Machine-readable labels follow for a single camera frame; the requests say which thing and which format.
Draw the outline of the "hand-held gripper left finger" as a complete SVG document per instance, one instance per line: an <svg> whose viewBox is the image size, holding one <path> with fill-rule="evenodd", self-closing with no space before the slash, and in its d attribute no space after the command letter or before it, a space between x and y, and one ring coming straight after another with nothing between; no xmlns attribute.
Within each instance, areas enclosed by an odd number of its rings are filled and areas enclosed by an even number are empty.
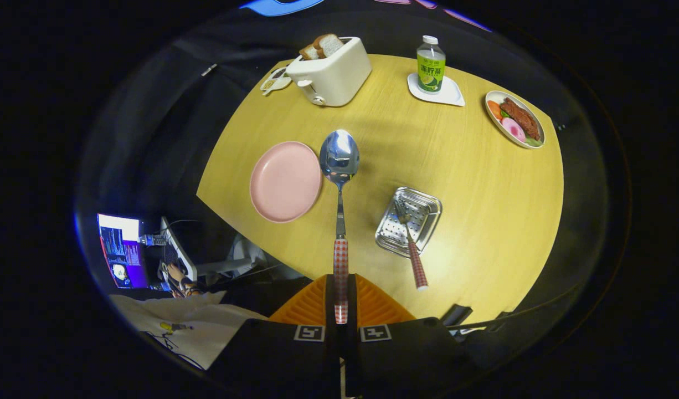
<svg viewBox="0 0 679 399"><path fill-rule="evenodd" d="M270 320L246 320L206 376L233 398L338 398L340 355L331 275Z"/></svg>

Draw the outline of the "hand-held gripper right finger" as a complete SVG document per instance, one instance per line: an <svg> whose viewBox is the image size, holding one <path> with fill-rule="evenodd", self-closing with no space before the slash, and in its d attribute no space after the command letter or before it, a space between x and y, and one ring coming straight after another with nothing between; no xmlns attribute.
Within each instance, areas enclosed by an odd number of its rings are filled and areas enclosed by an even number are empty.
<svg viewBox="0 0 679 399"><path fill-rule="evenodd" d="M348 394L362 398L449 397L481 370L438 318L361 324L359 276L348 281Z"/></svg>

